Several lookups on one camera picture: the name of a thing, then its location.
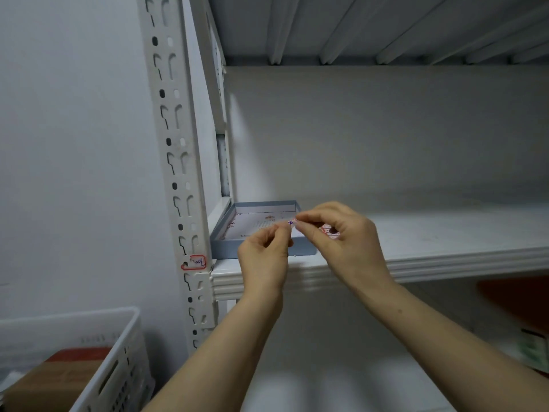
hand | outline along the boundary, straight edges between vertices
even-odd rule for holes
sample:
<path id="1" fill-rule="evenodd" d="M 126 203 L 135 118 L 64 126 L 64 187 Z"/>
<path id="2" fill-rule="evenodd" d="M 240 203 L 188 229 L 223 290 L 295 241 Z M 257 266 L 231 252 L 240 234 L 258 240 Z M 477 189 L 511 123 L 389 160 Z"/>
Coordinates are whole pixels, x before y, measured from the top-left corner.
<path id="1" fill-rule="evenodd" d="M 395 285 L 383 257 L 375 224 L 339 202 L 327 202 L 296 215 L 301 231 L 328 262 L 328 266 L 355 294 L 372 292 Z M 318 227 L 329 224 L 339 231 L 329 238 Z"/>
<path id="2" fill-rule="evenodd" d="M 288 272 L 288 247 L 293 245 L 292 228 L 286 222 L 263 228 L 238 248 L 244 294 L 282 294 Z"/>

white plastic basket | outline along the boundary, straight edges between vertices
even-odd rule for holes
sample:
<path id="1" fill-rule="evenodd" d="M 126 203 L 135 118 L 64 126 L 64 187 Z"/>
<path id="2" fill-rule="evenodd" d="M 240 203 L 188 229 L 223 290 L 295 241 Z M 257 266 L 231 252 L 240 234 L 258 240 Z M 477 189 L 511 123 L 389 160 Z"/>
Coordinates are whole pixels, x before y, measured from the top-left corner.
<path id="1" fill-rule="evenodd" d="M 76 312 L 0 321 L 0 381 L 28 371 L 53 353 L 112 346 L 71 412 L 134 412 L 154 389 L 137 308 Z"/>

person's left hand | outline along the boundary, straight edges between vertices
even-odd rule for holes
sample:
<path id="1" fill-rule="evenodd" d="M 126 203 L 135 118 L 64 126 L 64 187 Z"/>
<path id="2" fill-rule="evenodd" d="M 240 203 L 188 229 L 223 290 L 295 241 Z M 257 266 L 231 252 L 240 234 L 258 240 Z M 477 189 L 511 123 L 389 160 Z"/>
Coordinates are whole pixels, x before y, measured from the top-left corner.
<path id="1" fill-rule="evenodd" d="M 288 271 L 292 228 L 285 221 L 263 228 L 238 248 L 244 294 L 280 296 Z"/>

blue box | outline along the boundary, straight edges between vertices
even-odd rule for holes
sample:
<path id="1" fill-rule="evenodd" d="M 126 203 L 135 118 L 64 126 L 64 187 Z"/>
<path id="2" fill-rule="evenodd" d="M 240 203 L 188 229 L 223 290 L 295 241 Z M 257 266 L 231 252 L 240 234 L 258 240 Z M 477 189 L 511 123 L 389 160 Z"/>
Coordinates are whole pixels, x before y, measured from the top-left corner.
<path id="1" fill-rule="evenodd" d="M 213 259 L 237 259 L 238 246 L 260 228 L 290 220 L 301 211 L 297 201 L 239 202 L 230 206 L 210 235 Z M 308 256 L 316 247 L 297 229 L 292 228 L 294 245 L 289 256 Z"/>

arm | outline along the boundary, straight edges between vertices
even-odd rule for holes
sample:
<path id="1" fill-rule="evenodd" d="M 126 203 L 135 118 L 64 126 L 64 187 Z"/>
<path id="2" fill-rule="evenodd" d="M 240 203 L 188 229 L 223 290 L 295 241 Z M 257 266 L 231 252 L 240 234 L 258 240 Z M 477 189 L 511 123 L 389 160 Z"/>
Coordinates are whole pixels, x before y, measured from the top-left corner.
<path id="1" fill-rule="evenodd" d="M 238 249 L 244 293 L 145 412 L 238 411 L 263 347 L 282 311 L 291 229 L 274 225 Z"/>
<path id="2" fill-rule="evenodd" d="M 372 221 L 340 203 L 298 214 L 297 228 L 408 348 L 458 411 L 547 410 L 549 381 L 444 317 L 392 279 Z M 318 224 L 340 232 L 337 240 Z"/>

